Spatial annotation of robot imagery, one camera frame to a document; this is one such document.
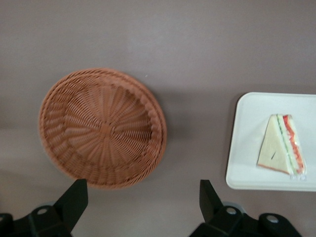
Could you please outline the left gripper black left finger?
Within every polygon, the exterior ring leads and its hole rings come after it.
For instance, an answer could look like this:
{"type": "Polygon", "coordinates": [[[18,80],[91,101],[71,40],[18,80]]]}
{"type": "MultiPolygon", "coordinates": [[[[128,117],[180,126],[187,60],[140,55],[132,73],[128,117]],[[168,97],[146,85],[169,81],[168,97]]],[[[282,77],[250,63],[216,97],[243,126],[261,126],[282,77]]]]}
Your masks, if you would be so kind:
{"type": "Polygon", "coordinates": [[[52,205],[42,205],[20,219],[0,214],[2,237],[70,237],[88,205],[87,181],[77,179],[52,205]]]}

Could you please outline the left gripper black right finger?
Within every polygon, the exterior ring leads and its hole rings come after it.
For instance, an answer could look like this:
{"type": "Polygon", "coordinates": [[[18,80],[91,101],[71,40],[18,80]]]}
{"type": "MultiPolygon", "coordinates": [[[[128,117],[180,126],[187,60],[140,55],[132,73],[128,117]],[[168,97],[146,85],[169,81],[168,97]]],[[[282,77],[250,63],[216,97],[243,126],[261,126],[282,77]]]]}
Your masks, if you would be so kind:
{"type": "Polygon", "coordinates": [[[233,205],[224,205],[209,180],[200,180],[199,206],[204,222],[192,237],[300,237],[301,234],[285,217],[263,213],[250,217],[233,205]]]}

